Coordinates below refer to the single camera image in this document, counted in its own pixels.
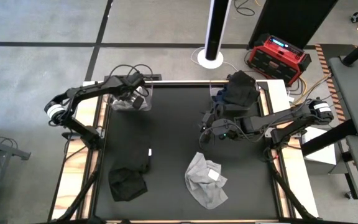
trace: black fabric bundle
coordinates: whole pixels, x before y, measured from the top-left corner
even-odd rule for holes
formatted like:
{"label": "black fabric bundle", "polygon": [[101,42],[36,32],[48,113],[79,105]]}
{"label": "black fabric bundle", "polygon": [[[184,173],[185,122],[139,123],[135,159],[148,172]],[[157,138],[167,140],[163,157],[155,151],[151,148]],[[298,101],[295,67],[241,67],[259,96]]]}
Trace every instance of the black fabric bundle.
{"label": "black fabric bundle", "polygon": [[116,202],[128,202],[147,192],[142,175],[149,171],[149,149],[123,152],[109,172],[110,191]]}
{"label": "black fabric bundle", "polygon": [[213,99],[215,102],[235,104],[245,108],[250,107],[258,100],[259,91],[255,89],[255,79],[243,71],[227,76],[229,83]]}

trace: concrete floor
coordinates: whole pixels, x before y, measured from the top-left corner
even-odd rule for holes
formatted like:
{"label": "concrete floor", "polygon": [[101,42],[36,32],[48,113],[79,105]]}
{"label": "concrete floor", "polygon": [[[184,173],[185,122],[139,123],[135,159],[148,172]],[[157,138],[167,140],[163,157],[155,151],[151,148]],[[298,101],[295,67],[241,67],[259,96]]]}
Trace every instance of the concrete floor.
{"label": "concrete floor", "polygon": [[[253,1],[247,6],[257,16],[262,9]],[[94,42],[105,7],[106,1],[0,0],[0,41]],[[115,0],[103,42],[202,43],[208,10],[208,0]],[[310,44],[358,44],[357,24],[349,22],[355,11],[358,1],[339,1]],[[257,16],[244,17],[232,8],[223,42],[246,44]],[[101,49],[92,79],[101,80],[120,63],[146,63],[165,80],[221,79],[234,71],[228,65],[211,71],[193,64],[193,50]],[[56,94],[81,84],[91,53],[92,48],[0,47],[0,136],[14,138],[21,149],[32,152],[29,161],[14,158],[11,162],[0,190],[0,220],[47,219],[65,141],[62,129],[47,125],[43,108]],[[238,69],[249,70],[243,61],[246,50],[222,49],[222,53]],[[323,73],[317,53],[308,53],[313,63],[302,77],[311,85]],[[263,78],[254,72],[249,75]],[[328,95],[323,84],[311,96]],[[321,217],[358,222],[358,200],[342,197],[348,191],[343,175],[311,176],[310,180]]]}

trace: white label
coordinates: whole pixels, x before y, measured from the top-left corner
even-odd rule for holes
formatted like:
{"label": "white label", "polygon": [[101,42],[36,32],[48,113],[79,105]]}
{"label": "white label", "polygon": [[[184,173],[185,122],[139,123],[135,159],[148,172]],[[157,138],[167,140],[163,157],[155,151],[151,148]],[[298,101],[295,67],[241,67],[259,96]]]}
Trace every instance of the white label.
{"label": "white label", "polygon": [[331,111],[331,109],[329,109],[329,108],[320,108],[319,110],[320,110],[320,112]]}
{"label": "white label", "polygon": [[328,103],[319,103],[314,106],[314,109],[317,110],[318,108],[322,108],[322,107],[329,107]]}
{"label": "white label", "polygon": [[218,178],[219,178],[219,174],[215,170],[210,169],[209,172],[208,172],[208,177],[210,177],[211,179],[217,181]]}

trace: gray towel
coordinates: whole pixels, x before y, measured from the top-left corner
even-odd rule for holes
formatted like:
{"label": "gray towel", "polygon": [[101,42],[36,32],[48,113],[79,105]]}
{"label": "gray towel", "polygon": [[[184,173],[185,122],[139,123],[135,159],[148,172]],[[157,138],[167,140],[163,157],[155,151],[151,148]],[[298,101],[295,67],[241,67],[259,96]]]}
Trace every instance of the gray towel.
{"label": "gray towel", "polygon": [[[217,180],[209,177],[210,169],[219,174]],[[199,152],[197,152],[187,168],[185,174],[187,189],[207,209],[214,209],[227,200],[227,195],[222,190],[227,179],[220,174],[221,165],[206,161],[204,154]]]}

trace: red power station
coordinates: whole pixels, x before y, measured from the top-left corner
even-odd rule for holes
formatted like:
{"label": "red power station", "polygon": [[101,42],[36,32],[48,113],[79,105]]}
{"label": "red power station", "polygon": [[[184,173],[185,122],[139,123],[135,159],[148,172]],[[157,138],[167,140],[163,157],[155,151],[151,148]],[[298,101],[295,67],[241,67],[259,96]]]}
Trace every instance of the red power station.
{"label": "red power station", "polygon": [[264,34],[255,42],[247,64],[267,78],[282,79],[287,86],[306,70],[309,54],[284,40]]}

